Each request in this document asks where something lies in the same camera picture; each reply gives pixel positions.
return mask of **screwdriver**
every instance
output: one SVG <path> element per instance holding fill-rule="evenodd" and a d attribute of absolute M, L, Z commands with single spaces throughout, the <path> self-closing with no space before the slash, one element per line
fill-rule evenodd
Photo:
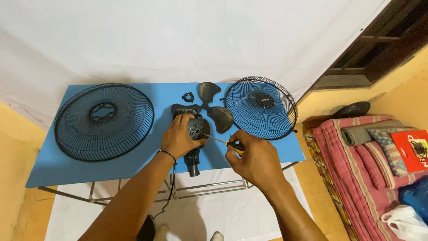
<path fill-rule="evenodd" d="M 236 143 L 229 143 L 229 141 L 224 142 L 224 141 L 222 141 L 222 140 L 219 140 L 219 139 L 217 139 L 217 138 L 215 138 L 215 137 L 212 137 L 212 136 L 210 136 L 210 135 L 207 135 L 207 134 L 205 134 L 205 133 L 202 133 L 202 134 L 203 134 L 203 135 L 206 135 L 207 137 L 211 137 L 212 139 L 214 139 L 214 140 L 216 140 L 216 141 L 219 141 L 219 142 L 224 143 L 227 147 L 228 147 L 228 146 L 232 146 L 232 147 L 235 149 L 236 153 L 238 153 L 238 155 L 239 155 L 239 156 L 242 156 L 242 154 L 244 154 L 245 147 L 244 147 L 244 145 L 242 145 L 242 143 L 238 143 L 238 144 L 236 144 Z"/>

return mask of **tiled floor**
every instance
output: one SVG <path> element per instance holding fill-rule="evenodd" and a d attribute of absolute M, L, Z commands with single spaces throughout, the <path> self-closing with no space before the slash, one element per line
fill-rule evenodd
<path fill-rule="evenodd" d="M 295 129 L 298 130 L 296 136 L 307 160 L 295 165 L 294 169 L 314 220 L 329 241 L 349 240 L 339 214 L 306 146 L 302 135 L 302 124 L 298 124 Z M 54 194 L 38 189 L 26 190 L 18 223 L 14 229 L 13 241 L 44 240 L 54 197 Z"/>

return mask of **rolled mat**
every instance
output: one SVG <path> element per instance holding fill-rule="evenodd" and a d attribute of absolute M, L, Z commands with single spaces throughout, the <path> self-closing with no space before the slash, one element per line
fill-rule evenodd
<path fill-rule="evenodd" d="M 373 124 L 355 126 L 355 127 L 346 127 L 342 128 L 340 131 L 342 137 L 348 146 L 358 146 L 362 145 L 365 142 L 372 140 L 372 137 L 366 131 L 366 128 L 376 128 L 376 127 L 404 127 L 403 123 L 399 120 L 384 120 L 379 121 Z"/>

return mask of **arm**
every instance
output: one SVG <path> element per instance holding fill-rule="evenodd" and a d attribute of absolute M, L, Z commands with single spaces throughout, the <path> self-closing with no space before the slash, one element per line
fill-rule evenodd
<path fill-rule="evenodd" d="M 315 222 L 300 205 L 293 188 L 281 169 L 276 148 L 268 141 L 237 131 L 231 143 L 240 141 L 245 147 L 239 159 L 229 146 L 226 159 L 233 170 L 258 187 L 275 211 L 284 240 L 327 240 Z"/>
<path fill-rule="evenodd" d="M 169 152 L 175 159 L 206 143 L 206 139 L 190 139 L 187 132 L 190 118 L 194 116 L 178 115 L 163 134 L 160 149 Z M 135 240 L 159 188 L 173 165 L 174 159 L 170 155 L 157 153 L 116 194 L 79 240 Z"/>

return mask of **pink striped mattress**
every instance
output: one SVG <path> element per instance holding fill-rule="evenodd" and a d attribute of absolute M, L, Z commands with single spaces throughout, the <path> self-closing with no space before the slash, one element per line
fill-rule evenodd
<path fill-rule="evenodd" d="M 378 190 L 374 187 L 356 147 L 347 146 L 344 143 L 340 129 L 388 119 L 394 119 L 394 117 L 376 115 L 331 119 L 313 131 L 332 181 L 342 198 L 345 211 L 358 238 L 362 241 L 400 240 L 380 220 L 382 214 L 397 205 L 398 192 L 396 188 Z M 365 161 L 369 158 L 373 159 L 371 156 L 364 156 L 364 158 Z"/>

